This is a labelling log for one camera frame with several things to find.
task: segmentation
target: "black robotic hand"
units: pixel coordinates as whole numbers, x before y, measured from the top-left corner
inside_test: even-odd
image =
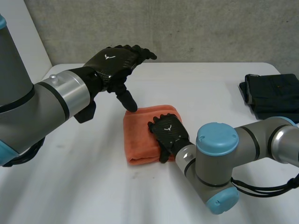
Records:
[[[171,154],[177,155],[183,147],[191,145],[189,134],[176,115],[168,113],[154,117],[154,123],[149,122],[149,130],[158,141],[161,153],[160,162],[166,163]]]
[[[118,45],[97,53],[84,67],[93,68],[102,81],[101,91],[115,92],[122,105],[130,112],[137,111],[137,104],[125,86],[127,76],[145,59],[156,60],[157,56],[138,45]]]

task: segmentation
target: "white table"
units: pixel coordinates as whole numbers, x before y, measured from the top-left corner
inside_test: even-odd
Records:
[[[46,77],[79,66],[54,66]],[[139,107],[176,107],[195,142],[205,123],[237,127],[256,121],[238,89],[249,73],[279,74],[266,63],[144,63],[126,85]],[[123,148],[125,109],[106,92],[96,104],[92,121],[70,119],[46,137],[31,162],[0,169],[1,224],[298,223],[298,189],[269,199],[241,193],[234,208],[212,215],[175,163],[129,166]],[[235,168],[233,177],[276,186],[298,172],[263,159]]]

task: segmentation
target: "robotic hand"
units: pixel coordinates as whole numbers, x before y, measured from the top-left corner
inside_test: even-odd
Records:
[[[82,68],[32,84],[1,15],[0,43],[0,166],[32,159],[44,137],[69,118],[91,120],[94,97],[101,91],[115,92],[135,112],[137,105],[124,83],[137,65],[157,58],[137,45],[119,45],[103,49]]]
[[[149,122],[148,126],[161,148],[161,163],[166,163],[171,154],[176,156],[179,150],[192,144],[188,132],[175,114],[161,114],[160,118],[154,117],[153,120],[154,123]]]
[[[115,92],[116,97],[128,111],[137,111],[137,104],[125,86],[127,76],[131,75],[134,68],[144,60],[156,60],[156,58],[154,53],[138,45],[133,47],[118,45],[101,50],[82,68],[70,70],[88,85],[91,97],[90,104],[74,115],[77,121],[83,123],[93,118],[96,107],[93,98],[100,91]]]
[[[213,214],[231,209],[239,191],[254,197],[274,197],[299,187],[299,175],[276,187],[255,187],[232,178],[234,167],[265,157],[299,167],[299,128],[289,119],[273,117],[232,128],[203,125],[196,145],[175,115],[154,117],[149,130],[161,147],[160,161],[172,153],[175,162]]]
[[[96,71],[101,81],[101,91],[115,92],[122,105],[130,112],[137,111],[136,102],[125,86],[127,76],[131,75],[137,65],[146,59],[156,60],[157,56],[148,49],[138,45],[118,45],[108,47],[97,53],[84,67]]]

